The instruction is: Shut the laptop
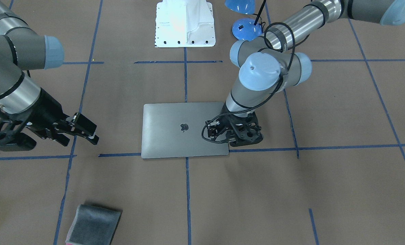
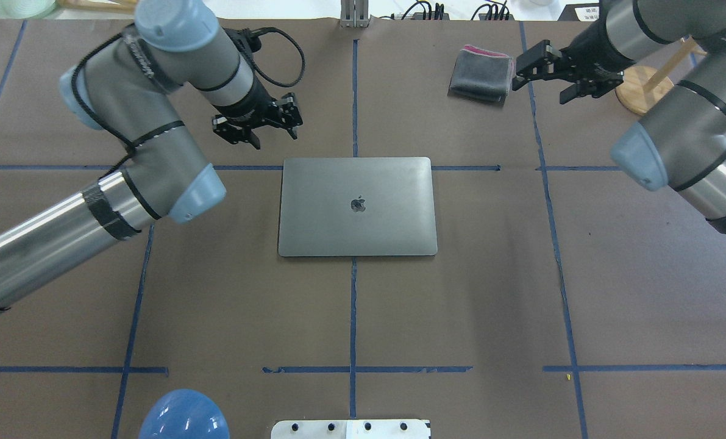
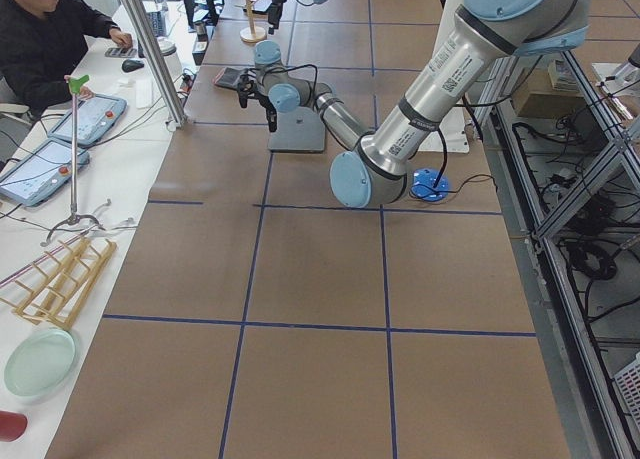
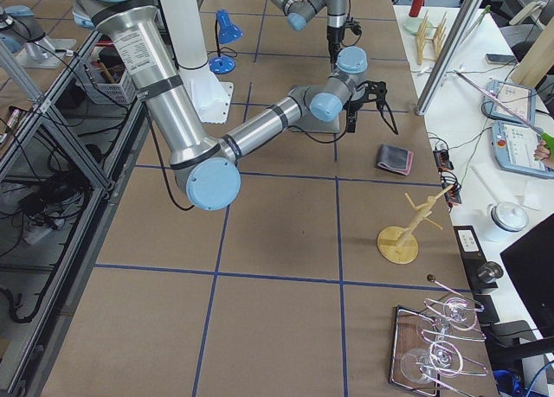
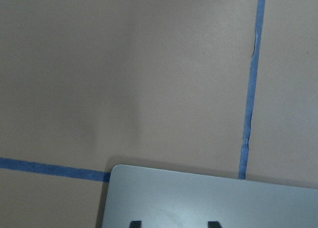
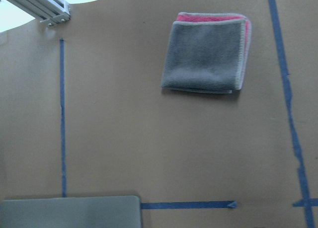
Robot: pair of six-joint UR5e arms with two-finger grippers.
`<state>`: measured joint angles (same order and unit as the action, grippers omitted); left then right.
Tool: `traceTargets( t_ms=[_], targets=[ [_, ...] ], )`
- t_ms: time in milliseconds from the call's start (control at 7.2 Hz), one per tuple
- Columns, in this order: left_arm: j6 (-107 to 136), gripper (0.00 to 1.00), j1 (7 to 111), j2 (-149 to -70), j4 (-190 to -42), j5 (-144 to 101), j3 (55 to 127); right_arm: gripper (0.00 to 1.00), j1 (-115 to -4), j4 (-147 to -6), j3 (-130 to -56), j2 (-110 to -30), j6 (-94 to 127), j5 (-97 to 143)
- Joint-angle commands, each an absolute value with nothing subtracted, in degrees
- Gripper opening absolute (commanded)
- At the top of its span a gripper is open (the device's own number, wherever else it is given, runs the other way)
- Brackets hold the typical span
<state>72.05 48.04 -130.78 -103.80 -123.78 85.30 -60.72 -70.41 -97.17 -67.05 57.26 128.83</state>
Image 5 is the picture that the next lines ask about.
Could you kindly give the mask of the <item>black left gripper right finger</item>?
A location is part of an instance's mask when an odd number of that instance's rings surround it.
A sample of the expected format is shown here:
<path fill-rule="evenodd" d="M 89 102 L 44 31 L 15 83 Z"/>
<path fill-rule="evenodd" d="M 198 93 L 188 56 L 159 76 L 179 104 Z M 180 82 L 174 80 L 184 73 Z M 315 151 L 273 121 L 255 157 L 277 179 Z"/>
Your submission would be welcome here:
<path fill-rule="evenodd" d="M 221 224 L 218 221 L 208 221 L 208 228 L 221 228 Z"/>

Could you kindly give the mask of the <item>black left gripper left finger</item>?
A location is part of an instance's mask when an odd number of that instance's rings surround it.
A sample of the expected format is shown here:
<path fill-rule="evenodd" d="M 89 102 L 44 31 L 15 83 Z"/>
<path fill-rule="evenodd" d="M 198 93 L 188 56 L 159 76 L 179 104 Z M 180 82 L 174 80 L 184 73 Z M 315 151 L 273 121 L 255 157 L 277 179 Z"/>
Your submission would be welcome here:
<path fill-rule="evenodd" d="M 141 228 L 142 221 L 131 221 L 129 224 L 129 228 Z"/>

